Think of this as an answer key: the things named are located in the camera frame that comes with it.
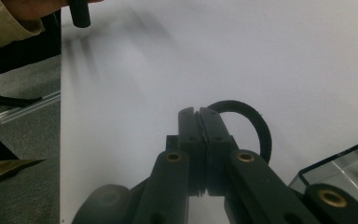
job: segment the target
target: black mechanical arm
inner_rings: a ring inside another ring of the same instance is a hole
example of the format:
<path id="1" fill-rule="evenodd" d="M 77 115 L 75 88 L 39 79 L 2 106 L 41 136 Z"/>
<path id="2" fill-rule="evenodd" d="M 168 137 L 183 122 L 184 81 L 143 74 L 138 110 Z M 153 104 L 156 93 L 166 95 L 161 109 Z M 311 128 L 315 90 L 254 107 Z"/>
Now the black mechanical arm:
<path id="1" fill-rule="evenodd" d="M 260 156 L 238 148 L 220 117 L 244 115 L 255 126 Z M 269 168 L 271 136 L 250 106 L 224 101 L 194 113 L 179 113 L 179 134 L 167 136 L 152 174 L 129 190 L 118 185 L 96 189 L 74 224 L 185 224 L 188 197 L 206 190 L 225 197 L 231 224 L 358 223 L 358 202 L 333 186 L 309 186 L 304 195 L 286 187 Z"/>

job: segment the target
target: gray carpet floor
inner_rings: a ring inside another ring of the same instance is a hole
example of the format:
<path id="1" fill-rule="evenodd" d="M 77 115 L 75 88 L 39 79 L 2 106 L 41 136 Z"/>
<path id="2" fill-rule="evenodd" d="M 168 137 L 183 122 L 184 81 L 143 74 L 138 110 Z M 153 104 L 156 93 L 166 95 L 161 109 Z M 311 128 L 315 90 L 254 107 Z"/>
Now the gray carpet floor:
<path id="1" fill-rule="evenodd" d="M 61 89 L 61 56 L 0 75 L 0 95 L 36 98 Z M 0 113 L 8 110 L 0 106 Z M 0 125 L 0 140 L 20 159 L 60 156 L 60 102 Z"/>

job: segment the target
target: white table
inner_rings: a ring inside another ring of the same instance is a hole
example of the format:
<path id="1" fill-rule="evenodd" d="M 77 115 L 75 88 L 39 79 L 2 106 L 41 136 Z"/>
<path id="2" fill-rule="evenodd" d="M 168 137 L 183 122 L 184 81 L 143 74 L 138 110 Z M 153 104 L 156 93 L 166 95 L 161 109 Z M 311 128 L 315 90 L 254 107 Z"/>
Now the white table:
<path id="1" fill-rule="evenodd" d="M 186 107 L 253 106 L 287 184 L 358 144 L 358 1 L 105 0 L 90 14 L 77 29 L 63 11 L 64 223 L 98 187 L 147 178 Z M 223 117 L 258 151 L 249 121 Z M 228 223 L 223 199 L 191 199 L 188 223 Z"/>

